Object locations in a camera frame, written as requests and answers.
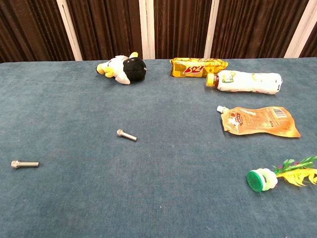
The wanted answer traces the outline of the black white yellow plush toy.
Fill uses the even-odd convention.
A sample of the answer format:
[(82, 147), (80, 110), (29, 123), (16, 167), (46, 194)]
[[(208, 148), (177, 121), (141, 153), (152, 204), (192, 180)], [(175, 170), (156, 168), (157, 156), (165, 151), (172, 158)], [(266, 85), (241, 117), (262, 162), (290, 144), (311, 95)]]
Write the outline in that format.
[(98, 64), (96, 71), (107, 78), (114, 77), (120, 84), (130, 85), (145, 78), (147, 67), (138, 53), (133, 52), (130, 56), (119, 55)]

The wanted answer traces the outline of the white-labelled yellow-capped drink bottle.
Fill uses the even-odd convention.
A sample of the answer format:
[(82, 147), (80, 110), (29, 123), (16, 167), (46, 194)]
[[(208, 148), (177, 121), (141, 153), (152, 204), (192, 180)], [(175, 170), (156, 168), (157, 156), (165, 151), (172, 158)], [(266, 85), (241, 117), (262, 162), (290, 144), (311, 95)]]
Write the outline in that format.
[(224, 92), (255, 92), (274, 95), (279, 92), (282, 78), (278, 73), (248, 73), (235, 70), (222, 70), (209, 73), (206, 85)]

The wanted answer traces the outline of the white frame post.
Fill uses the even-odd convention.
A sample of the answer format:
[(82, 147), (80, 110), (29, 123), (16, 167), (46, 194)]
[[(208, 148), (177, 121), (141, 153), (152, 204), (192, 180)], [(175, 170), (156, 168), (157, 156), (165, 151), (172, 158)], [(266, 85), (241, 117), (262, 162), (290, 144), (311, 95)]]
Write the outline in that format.
[(219, 2), (220, 0), (212, 0), (212, 3), (211, 3), (210, 17), (209, 17), (209, 23), (208, 23), (205, 50), (204, 50), (204, 58), (210, 58), (211, 56)]
[(284, 58), (298, 58), (317, 23), (317, 0), (309, 0)]
[(66, 30), (66, 34), (72, 49), (72, 53), (74, 56), (74, 59), (76, 61), (82, 61), (82, 54), (81, 54), (81, 50), (79, 47), (79, 43), (77, 40), (77, 35), (73, 26), (73, 22), (72, 22), (72, 18), (70, 15), (70, 11), (67, 5), (67, 1), (66, 0), (56, 0), (65, 30)]
[(154, 0), (138, 0), (143, 59), (154, 60), (155, 55), (155, 14)]

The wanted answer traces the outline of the yellow snack package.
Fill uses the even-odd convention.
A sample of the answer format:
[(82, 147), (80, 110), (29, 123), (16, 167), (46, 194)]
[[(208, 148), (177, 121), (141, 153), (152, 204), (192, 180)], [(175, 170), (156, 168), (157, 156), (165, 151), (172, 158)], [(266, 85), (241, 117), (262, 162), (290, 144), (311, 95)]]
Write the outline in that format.
[(173, 58), (171, 76), (173, 77), (206, 77), (209, 73), (225, 70), (228, 62), (221, 59)]

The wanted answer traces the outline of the blue felt table cover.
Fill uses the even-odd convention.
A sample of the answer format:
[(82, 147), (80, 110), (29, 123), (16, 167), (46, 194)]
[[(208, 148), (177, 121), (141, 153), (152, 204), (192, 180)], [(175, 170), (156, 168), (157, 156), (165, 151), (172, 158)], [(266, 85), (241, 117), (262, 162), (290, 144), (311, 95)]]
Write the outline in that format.
[[(228, 63), (279, 73), (280, 92), (221, 92), (162, 59), (129, 86), (96, 61), (0, 63), (0, 238), (317, 238), (317, 185), (246, 181), (317, 155), (317, 58)], [(232, 134), (218, 106), (283, 107), (301, 137)]]

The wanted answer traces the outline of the orange spout pouch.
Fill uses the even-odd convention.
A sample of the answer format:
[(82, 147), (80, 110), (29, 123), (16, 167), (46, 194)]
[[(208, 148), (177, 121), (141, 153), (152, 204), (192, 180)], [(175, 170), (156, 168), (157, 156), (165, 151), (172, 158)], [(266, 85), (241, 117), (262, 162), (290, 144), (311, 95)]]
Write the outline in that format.
[(283, 107), (229, 109), (218, 106), (216, 110), (221, 114), (224, 130), (235, 135), (268, 133), (287, 138), (301, 137), (292, 115)]

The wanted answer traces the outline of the green-based feather shuttlecock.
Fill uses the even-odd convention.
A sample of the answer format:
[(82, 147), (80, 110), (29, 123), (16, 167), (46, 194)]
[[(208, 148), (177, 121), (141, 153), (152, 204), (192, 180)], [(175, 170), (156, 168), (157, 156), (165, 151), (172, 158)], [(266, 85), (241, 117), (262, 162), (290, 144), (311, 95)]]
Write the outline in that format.
[(250, 170), (246, 176), (247, 183), (255, 192), (275, 188), (279, 178), (283, 178), (295, 186), (303, 186), (305, 179), (316, 185), (317, 168), (314, 167), (315, 161), (317, 161), (317, 156), (306, 157), (299, 162), (287, 159), (282, 166), (274, 167), (274, 170), (268, 168)]

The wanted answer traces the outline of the steel bolt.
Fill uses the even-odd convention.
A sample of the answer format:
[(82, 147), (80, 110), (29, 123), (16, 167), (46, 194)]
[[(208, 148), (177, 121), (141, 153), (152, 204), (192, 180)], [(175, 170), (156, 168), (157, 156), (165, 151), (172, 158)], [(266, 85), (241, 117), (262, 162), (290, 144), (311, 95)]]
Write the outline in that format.
[(39, 167), (40, 162), (23, 162), (20, 160), (13, 160), (11, 162), (11, 167), (14, 169), (19, 169), (19, 168), (37, 168)]
[(130, 135), (130, 134), (124, 132), (122, 129), (118, 129), (117, 132), (116, 132), (116, 134), (117, 134), (117, 136), (119, 136), (119, 137), (124, 137), (124, 138), (127, 138), (127, 139), (129, 139), (129, 140), (132, 140), (132, 141), (134, 141), (134, 142), (136, 142), (137, 139), (138, 139), (136, 136)]

